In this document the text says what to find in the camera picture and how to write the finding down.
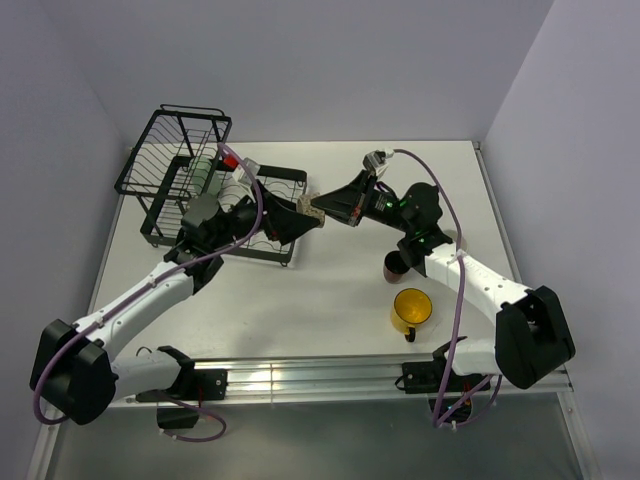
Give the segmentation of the speckled beige cup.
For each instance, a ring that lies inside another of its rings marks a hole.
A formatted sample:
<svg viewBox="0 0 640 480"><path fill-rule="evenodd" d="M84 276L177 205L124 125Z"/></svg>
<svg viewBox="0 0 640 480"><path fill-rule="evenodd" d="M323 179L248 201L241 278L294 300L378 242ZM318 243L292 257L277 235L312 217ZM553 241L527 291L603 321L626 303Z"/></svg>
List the speckled beige cup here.
<svg viewBox="0 0 640 480"><path fill-rule="evenodd" d="M312 204L312 200L318 196L318 193L300 195L296 201L296 212L316 219L318 221L317 228L323 228L325 225L325 212Z"/></svg>

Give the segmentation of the dark maroon mug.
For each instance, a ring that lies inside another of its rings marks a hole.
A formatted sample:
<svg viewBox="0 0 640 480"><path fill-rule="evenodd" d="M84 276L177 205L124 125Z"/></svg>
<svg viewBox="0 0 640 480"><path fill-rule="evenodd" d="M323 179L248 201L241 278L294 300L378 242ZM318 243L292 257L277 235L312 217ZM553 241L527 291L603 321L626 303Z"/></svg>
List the dark maroon mug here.
<svg viewBox="0 0 640 480"><path fill-rule="evenodd" d="M383 276L387 283L399 283L409 269L399 251L389 252L384 258Z"/></svg>

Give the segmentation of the pale green cup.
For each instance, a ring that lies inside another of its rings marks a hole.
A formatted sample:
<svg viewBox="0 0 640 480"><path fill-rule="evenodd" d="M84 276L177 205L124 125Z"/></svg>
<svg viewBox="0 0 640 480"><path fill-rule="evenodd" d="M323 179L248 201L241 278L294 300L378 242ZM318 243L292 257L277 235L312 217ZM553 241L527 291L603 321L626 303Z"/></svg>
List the pale green cup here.
<svg viewBox="0 0 640 480"><path fill-rule="evenodd" d="M219 191L220 182L216 177L212 159L206 156L196 157L191 167L190 192L194 196L217 196Z"/></svg>

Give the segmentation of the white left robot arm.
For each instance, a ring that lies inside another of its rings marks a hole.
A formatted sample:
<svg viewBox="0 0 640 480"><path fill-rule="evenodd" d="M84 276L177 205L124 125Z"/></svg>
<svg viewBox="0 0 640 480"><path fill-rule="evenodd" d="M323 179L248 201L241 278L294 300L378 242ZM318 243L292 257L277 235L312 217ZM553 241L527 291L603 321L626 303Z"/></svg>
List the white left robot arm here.
<svg viewBox="0 0 640 480"><path fill-rule="evenodd" d="M137 394L183 399L195 386L195 363L171 346L119 360L124 347L173 306L196 295L218 273L223 256L263 231L287 245L324 223L307 195L284 200L264 187L224 210L217 198L192 199L174 247L142 281L118 299L72 324L50 323L39 341L30 387L33 411L45 425L47 401L63 420L85 425L115 400Z"/></svg>

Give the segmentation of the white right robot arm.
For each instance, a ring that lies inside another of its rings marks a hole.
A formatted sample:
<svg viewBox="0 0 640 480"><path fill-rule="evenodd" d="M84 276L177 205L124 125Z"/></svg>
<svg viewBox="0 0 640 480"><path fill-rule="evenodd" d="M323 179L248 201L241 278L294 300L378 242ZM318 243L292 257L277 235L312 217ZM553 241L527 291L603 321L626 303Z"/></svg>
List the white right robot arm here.
<svg viewBox="0 0 640 480"><path fill-rule="evenodd" d="M456 335L438 351L435 383L452 390L467 375L501 375L528 389L571 360L576 348L558 295L532 289L496 273L466 253L438 225L445 195L437 183L411 185L403 197L377 189L377 178L361 171L348 185L319 195L311 206L349 226L364 218L402 232L383 272L395 283L409 270L461 294L493 325L491 339Z"/></svg>

